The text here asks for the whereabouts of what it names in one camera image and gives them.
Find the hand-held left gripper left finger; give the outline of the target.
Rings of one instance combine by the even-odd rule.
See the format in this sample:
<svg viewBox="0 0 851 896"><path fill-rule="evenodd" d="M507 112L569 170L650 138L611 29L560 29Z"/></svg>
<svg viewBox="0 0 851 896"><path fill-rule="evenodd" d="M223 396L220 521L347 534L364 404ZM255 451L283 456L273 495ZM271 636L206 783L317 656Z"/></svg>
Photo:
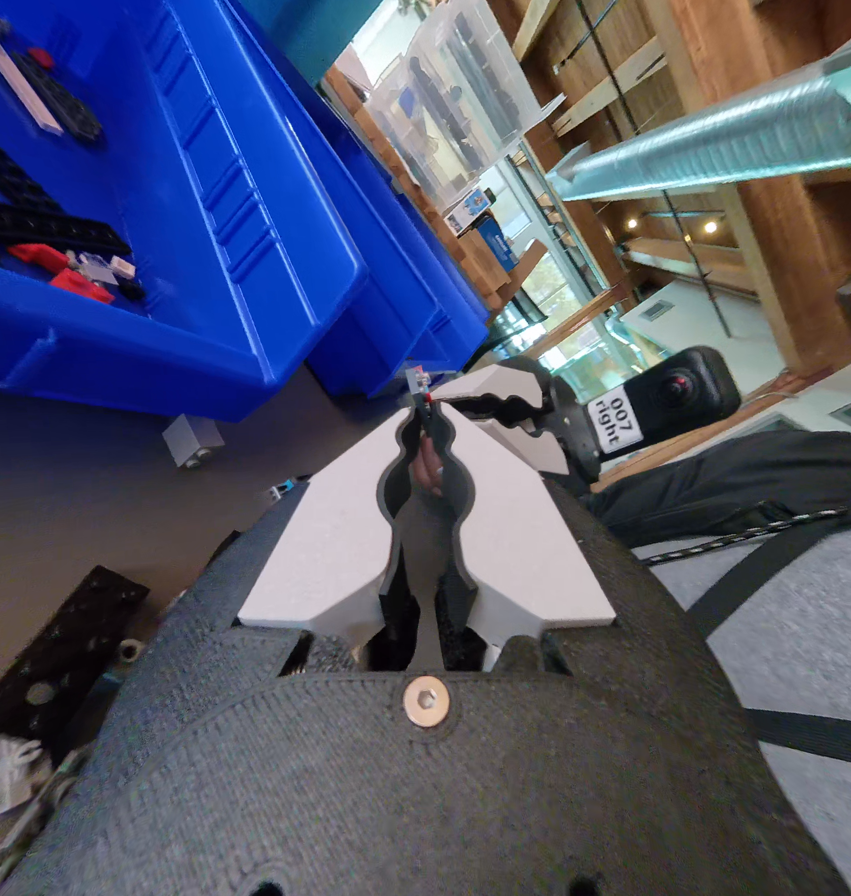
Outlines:
<svg viewBox="0 0 851 896"><path fill-rule="evenodd" d="M411 409L347 449L307 484L296 510L238 611L244 626L379 631L380 588L392 553L383 478L405 456Z"/></svg>

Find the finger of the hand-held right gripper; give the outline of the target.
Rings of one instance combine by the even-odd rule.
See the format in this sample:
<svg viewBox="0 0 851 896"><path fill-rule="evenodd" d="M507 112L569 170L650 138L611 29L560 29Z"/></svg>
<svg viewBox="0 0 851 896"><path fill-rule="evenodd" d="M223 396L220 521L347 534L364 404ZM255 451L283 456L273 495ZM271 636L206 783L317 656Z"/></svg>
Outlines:
<svg viewBox="0 0 851 896"><path fill-rule="evenodd" d="M480 429L534 470L547 474L569 475L568 459L553 434L549 432L537 434L522 427L506 427L497 420L481 420Z"/></svg>
<svg viewBox="0 0 851 896"><path fill-rule="evenodd" d="M545 413L542 364L490 364L434 390L434 404L452 407L488 434L540 434Z"/></svg>

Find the person's right forearm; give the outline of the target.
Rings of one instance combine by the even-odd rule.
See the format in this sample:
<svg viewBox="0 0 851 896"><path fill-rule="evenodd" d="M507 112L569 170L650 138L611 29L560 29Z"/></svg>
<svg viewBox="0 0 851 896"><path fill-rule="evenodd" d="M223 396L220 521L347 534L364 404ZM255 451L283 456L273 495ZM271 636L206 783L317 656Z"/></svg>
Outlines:
<svg viewBox="0 0 851 896"><path fill-rule="evenodd" d="M736 535L824 511L851 526L851 433L738 436L580 502L629 547Z"/></svg>

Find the grey desk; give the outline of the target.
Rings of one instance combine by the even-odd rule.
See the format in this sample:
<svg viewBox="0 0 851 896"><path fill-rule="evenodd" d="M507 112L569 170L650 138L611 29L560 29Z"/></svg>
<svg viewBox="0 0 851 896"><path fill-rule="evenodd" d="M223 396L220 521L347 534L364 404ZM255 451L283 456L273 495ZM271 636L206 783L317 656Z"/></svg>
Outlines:
<svg viewBox="0 0 851 896"><path fill-rule="evenodd" d="M308 368L178 469L167 420L0 394L0 679L95 566L147 586L131 636L153 637L197 579L240 608L272 551L269 488L316 473L398 409L330 399Z"/></svg>

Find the person's right hand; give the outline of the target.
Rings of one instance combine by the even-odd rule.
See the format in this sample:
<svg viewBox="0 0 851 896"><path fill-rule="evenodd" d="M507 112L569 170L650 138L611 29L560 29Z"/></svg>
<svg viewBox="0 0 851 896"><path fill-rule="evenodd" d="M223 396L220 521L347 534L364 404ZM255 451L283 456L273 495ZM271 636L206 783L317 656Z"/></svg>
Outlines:
<svg viewBox="0 0 851 896"><path fill-rule="evenodd" d="M410 466L415 483L427 493L442 497L443 462L430 436L420 438L418 454Z"/></svg>

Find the cardboard sheet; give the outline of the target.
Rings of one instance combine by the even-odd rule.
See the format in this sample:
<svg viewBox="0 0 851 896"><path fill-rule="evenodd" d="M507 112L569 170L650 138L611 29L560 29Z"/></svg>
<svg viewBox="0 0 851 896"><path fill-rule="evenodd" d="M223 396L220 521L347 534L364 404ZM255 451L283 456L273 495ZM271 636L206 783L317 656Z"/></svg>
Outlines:
<svg viewBox="0 0 851 896"><path fill-rule="evenodd" d="M502 310L509 304L545 254L547 247L541 241L535 239L529 244L526 251L521 254L518 264L509 272L507 281L495 290L499 298L497 310Z"/></svg>

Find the wooden box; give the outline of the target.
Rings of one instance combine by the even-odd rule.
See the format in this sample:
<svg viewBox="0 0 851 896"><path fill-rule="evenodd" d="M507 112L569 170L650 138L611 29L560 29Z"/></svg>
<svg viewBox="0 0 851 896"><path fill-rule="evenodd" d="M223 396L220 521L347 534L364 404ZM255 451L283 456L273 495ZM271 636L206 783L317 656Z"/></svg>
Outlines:
<svg viewBox="0 0 851 896"><path fill-rule="evenodd" d="M492 293L511 282L509 273L478 230L467 230L458 240L465 253L465 262L474 272L475 283L480 289Z"/></svg>

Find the light grey block brick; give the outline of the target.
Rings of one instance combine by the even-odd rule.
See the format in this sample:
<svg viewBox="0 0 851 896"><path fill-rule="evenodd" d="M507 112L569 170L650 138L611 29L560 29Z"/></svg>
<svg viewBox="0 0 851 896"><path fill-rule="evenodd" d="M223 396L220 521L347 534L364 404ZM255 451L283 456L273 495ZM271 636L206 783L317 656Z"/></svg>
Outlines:
<svg viewBox="0 0 851 896"><path fill-rule="evenodd" d="M196 469L225 446L216 421L189 414L175 418L162 439L180 469Z"/></svg>

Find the small printed card box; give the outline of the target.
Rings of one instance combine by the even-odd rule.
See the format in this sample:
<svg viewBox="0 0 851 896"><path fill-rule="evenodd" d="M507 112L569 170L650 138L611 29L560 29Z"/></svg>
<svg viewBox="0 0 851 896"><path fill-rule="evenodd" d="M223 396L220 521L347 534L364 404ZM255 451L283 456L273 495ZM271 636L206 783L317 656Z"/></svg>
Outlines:
<svg viewBox="0 0 851 896"><path fill-rule="evenodd" d="M490 210L495 200L496 196L491 188L476 186L444 215L444 221L459 237L472 227L480 216Z"/></svg>

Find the person's grey sweatshirt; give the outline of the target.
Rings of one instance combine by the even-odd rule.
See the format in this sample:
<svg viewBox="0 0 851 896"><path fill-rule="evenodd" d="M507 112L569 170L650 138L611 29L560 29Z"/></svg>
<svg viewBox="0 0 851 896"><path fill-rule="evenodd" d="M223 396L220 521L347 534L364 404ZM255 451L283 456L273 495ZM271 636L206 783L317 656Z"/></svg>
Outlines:
<svg viewBox="0 0 851 896"><path fill-rule="evenodd" d="M851 529L799 556L707 640L746 709L851 721ZM760 748L851 890L851 762Z"/></svg>

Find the clear plastic drawer organiser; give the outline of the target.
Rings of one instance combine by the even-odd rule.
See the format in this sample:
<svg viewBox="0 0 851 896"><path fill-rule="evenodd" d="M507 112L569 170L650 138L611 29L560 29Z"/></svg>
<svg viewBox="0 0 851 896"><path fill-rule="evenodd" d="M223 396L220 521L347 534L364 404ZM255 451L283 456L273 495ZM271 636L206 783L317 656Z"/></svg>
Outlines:
<svg viewBox="0 0 851 896"><path fill-rule="evenodd" d="M440 3L365 103L435 209L518 147L541 106L487 2Z"/></svg>

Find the pale grey toy piece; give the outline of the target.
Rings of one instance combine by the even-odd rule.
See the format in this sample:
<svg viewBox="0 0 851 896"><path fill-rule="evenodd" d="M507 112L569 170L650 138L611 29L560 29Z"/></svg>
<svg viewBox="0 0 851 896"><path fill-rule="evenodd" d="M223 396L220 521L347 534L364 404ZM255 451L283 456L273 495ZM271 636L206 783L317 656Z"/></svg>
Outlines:
<svg viewBox="0 0 851 896"><path fill-rule="evenodd" d="M30 801L51 775L40 741L0 735L0 816Z"/></svg>

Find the light blue foam bag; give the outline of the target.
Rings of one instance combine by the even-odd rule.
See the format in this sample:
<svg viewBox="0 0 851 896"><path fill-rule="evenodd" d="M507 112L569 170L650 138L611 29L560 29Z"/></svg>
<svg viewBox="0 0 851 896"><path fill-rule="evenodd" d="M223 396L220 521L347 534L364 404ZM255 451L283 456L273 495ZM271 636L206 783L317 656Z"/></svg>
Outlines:
<svg viewBox="0 0 851 896"><path fill-rule="evenodd" d="M320 77L338 59L380 1L241 1L285 56Z"/></svg>

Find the black studded plate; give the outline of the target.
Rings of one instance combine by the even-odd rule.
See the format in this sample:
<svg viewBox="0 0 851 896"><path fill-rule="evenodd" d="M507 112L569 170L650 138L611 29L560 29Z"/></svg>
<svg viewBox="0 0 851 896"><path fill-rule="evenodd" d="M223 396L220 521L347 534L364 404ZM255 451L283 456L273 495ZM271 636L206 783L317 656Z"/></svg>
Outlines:
<svg viewBox="0 0 851 896"><path fill-rule="evenodd" d="M28 801L25 811L1 840L0 890L60 808L94 748L95 743L91 742L70 751L61 765Z"/></svg>

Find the pile of loose toy bricks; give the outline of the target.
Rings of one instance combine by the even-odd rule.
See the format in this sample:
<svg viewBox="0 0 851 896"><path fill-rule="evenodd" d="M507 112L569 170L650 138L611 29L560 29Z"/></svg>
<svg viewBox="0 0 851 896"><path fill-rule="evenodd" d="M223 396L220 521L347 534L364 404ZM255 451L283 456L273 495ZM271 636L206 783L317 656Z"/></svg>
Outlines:
<svg viewBox="0 0 851 896"><path fill-rule="evenodd" d="M0 77L44 133L68 135L93 147L104 131L95 112L54 77L46 50L8 50L12 34L0 16ZM104 222L67 213L61 204L0 146L0 248L18 262L49 275L51 286L104 305L122 299L142 305L147 292L130 263L132 249Z"/></svg>

